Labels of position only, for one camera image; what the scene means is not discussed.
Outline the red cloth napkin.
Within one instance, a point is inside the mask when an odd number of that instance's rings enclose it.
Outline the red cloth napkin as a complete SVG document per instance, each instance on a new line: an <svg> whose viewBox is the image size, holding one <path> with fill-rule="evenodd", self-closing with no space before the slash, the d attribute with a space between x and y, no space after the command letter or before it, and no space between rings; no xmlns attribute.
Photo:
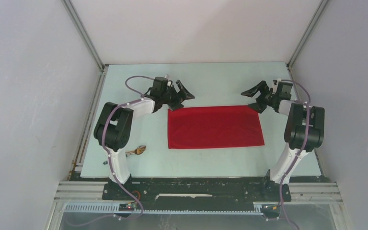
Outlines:
<svg viewBox="0 0 368 230"><path fill-rule="evenodd" d="M246 105L190 107L167 113L169 149L263 146L259 115Z"/></svg>

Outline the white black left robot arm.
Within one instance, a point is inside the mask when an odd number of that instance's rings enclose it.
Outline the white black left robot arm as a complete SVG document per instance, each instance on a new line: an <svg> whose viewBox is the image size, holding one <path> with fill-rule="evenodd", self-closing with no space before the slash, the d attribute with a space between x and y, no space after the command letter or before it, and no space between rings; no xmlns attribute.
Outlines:
<svg viewBox="0 0 368 230"><path fill-rule="evenodd" d="M114 194L120 199L132 195L132 186L126 181L131 173L127 165L126 145L131 134L132 123L144 115L155 113L167 105L171 111L182 109L183 102L195 98L181 83L168 77L155 77L152 86L140 97L130 102L116 104L106 102L95 125L93 136L106 151L110 165L110 179L117 183Z"/></svg>

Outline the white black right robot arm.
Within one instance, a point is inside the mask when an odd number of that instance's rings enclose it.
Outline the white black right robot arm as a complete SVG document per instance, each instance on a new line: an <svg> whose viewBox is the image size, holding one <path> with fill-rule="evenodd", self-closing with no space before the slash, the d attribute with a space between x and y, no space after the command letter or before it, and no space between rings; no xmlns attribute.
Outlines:
<svg viewBox="0 0 368 230"><path fill-rule="evenodd" d="M265 200L274 199L279 193L276 184L288 184L300 161L323 143L325 109L312 106L309 94L306 101L292 100L291 90L295 85L301 84L278 79L269 87L263 80L241 93L242 96L256 97L255 102L248 105L252 110L261 114L267 107L271 107L276 113L287 116L285 147L274 167L268 172L270 182L262 184L259 188L260 196Z"/></svg>

